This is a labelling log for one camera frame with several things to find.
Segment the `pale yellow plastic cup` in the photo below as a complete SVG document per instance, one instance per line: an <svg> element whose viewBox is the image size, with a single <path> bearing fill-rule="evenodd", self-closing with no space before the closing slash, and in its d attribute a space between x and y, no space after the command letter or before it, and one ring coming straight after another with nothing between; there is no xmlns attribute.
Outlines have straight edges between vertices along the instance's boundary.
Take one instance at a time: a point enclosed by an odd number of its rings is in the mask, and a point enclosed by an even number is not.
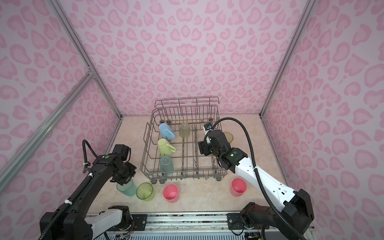
<svg viewBox="0 0 384 240"><path fill-rule="evenodd" d="M187 139L190 136L191 128L188 123L182 123L179 128L179 136L182 139Z"/></svg>

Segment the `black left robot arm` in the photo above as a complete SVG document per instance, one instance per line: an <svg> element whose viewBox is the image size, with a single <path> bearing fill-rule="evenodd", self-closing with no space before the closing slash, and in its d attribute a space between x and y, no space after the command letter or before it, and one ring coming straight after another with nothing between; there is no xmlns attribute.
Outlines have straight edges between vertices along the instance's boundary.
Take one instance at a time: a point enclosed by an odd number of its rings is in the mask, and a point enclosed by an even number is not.
<svg viewBox="0 0 384 240"><path fill-rule="evenodd" d="M107 181L124 185L135 176L137 168L129 162L131 152L126 145L115 145L112 153L97 156L74 193L54 212L42 216L39 238L94 240L113 227L131 230L133 219L127 206L112 206L95 218L87 218L90 206Z"/></svg>

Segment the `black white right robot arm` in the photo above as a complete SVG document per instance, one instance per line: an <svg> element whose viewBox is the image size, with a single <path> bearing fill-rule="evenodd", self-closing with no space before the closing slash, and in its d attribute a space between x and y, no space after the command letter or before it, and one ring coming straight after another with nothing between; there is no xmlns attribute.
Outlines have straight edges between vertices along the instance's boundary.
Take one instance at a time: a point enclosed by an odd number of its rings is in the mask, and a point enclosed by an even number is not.
<svg viewBox="0 0 384 240"><path fill-rule="evenodd" d="M284 185L262 168L251 156L233 148L221 130L208 130L199 142L201 154L213 155L226 170L237 174L257 188L267 201L266 206L248 203L240 212L245 228L270 226L277 228L289 240L303 240L304 233L315 218L310 195Z"/></svg>

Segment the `teal plastic cup front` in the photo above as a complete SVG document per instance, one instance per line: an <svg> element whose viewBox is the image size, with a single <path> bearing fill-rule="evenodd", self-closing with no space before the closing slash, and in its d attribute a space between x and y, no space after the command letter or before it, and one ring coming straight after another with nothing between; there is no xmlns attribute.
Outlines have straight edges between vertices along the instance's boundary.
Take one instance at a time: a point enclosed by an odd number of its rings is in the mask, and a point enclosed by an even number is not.
<svg viewBox="0 0 384 240"><path fill-rule="evenodd" d="M124 185L120 185L119 183L117 183L117 190L126 196L133 197L136 195L137 186L134 180L130 180Z"/></svg>

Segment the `teal textured plastic cup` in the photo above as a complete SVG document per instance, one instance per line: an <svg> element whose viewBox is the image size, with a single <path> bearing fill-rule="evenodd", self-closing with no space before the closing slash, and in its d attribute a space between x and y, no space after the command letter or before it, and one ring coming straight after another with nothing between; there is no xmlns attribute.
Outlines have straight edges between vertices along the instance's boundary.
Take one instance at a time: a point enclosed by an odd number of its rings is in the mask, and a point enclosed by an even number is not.
<svg viewBox="0 0 384 240"><path fill-rule="evenodd" d="M160 159L160 172L167 177L173 174L174 164L170 156L163 156Z"/></svg>

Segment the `light blue ceramic mug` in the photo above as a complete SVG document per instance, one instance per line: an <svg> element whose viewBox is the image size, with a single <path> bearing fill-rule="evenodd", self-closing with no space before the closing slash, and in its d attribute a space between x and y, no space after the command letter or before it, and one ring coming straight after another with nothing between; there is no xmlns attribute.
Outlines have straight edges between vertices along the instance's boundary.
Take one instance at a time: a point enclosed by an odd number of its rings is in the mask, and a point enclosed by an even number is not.
<svg viewBox="0 0 384 240"><path fill-rule="evenodd" d="M162 123L159 125L159 132L160 132L161 136L164 139L166 139L167 141L176 138L176 135L174 134L173 130L166 123Z"/></svg>

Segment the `green transparent plastic cup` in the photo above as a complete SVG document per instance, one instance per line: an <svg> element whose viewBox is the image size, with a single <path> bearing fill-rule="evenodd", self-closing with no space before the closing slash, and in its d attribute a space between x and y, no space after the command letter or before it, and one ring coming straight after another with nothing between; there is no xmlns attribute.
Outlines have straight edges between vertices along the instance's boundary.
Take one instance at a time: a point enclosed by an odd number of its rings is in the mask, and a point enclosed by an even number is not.
<svg viewBox="0 0 384 240"><path fill-rule="evenodd" d="M150 202L155 197L153 185L150 183L142 183L137 187L136 196L142 200Z"/></svg>

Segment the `light green ceramic mug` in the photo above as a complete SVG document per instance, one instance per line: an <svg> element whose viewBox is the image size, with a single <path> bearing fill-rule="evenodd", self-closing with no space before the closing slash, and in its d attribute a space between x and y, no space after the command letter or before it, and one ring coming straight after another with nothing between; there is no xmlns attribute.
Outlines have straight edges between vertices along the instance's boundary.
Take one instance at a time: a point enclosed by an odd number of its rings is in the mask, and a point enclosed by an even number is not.
<svg viewBox="0 0 384 240"><path fill-rule="evenodd" d="M177 152L177 149L166 139L158 140L157 147L161 156L171 156Z"/></svg>

